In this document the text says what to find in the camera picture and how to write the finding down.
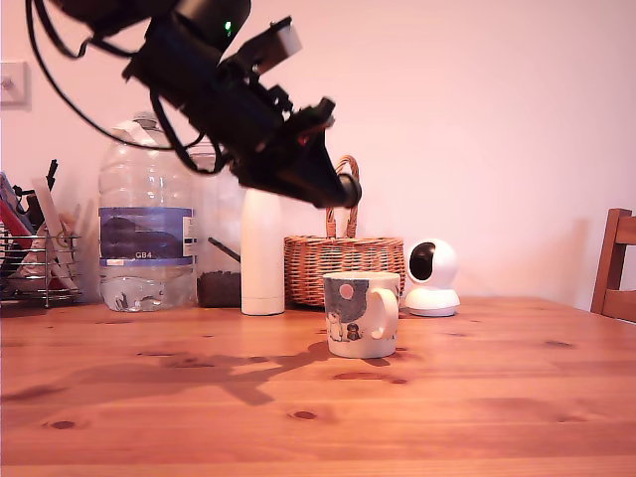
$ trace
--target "mug handle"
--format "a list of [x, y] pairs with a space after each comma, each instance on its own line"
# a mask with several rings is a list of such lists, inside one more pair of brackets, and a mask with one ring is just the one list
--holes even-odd
[[399, 309], [394, 293], [386, 288], [376, 288], [372, 294], [380, 296], [385, 308], [383, 326], [371, 333], [374, 340], [388, 339], [398, 331]]

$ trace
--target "wire pen holder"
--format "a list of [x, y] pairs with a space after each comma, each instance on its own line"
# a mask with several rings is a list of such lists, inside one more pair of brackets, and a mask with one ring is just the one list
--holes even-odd
[[[50, 308], [54, 303], [78, 300], [78, 239], [73, 234], [52, 237], [48, 232], [14, 237], [0, 224], [0, 301], [38, 301]], [[53, 240], [65, 243], [65, 248], [55, 251]], [[31, 244], [28, 249], [20, 246], [25, 242]], [[64, 266], [57, 261], [60, 253], [70, 255]]]

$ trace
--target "bottle cap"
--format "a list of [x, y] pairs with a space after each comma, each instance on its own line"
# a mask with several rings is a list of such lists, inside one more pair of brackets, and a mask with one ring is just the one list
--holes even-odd
[[139, 111], [135, 112], [135, 115], [132, 118], [133, 121], [138, 123], [144, 129], [158, 129], [159, 128], [159, 120], [157, 119], [157, 115], [151, 111]]

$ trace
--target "wooden chair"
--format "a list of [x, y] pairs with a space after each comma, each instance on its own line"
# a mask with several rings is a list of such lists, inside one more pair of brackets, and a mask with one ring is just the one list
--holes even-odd
[[636, 245], [632, 211], [611, 209], [600, 253], [592, 313], [636, 322], [636, 291], [619, 291], [627, 245]]

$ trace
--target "robotic arm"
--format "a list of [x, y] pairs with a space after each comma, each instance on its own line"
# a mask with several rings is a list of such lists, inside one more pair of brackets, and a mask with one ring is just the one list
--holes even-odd
[[[25, 0], [27, 20], [35, 2], [45, 29], [60, 49], [44, 0]], [[239, 182], [309, 202], [318, 208], [354, 207], [362, 189], [349, 174], [337, 175], [325, 147], [333, 124], [334, 102], [295, 109], [280, 87], [267, 89], [259, 77], [296, 53], [298, 38], [285, 18], [222, 56], [249, 16], [250, 0], [54, 0], [69, 16], [93, 31], [94, 46], [128, 56], [105, 39], [151, 18], [145, 43], [130, 54], [123, 72], [150, 90], [150, 97], [172, 147], [190, 169], [188, 155], [163, 111], [160, 97], [183, 113], [217, 149], [218, 173], [229, 165]], [[34, 45], [33, 25], [30, 25]]]

